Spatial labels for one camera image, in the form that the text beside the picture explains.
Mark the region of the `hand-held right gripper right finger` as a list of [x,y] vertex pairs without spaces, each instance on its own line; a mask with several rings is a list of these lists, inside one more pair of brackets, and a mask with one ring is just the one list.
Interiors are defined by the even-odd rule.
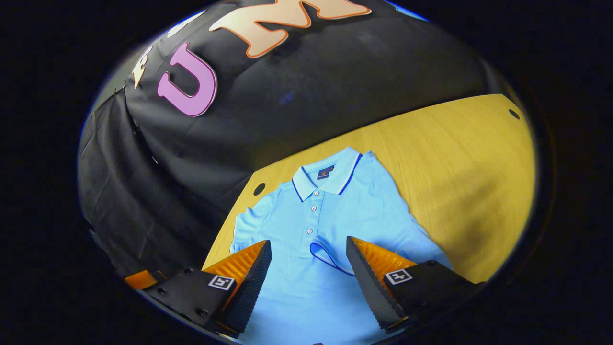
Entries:
[[354,236],[347,238],[346,255],[370,310],[387,334],[426,327],[485,286],[438,261],[417,264]]

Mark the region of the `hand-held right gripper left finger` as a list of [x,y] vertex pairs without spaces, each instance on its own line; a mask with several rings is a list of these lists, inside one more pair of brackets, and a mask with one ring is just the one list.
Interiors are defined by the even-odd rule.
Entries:
[[271,242],[263,240],[204,270],[185,268],[144,292],[199,328],[239,335],[247,327],[271,261]]

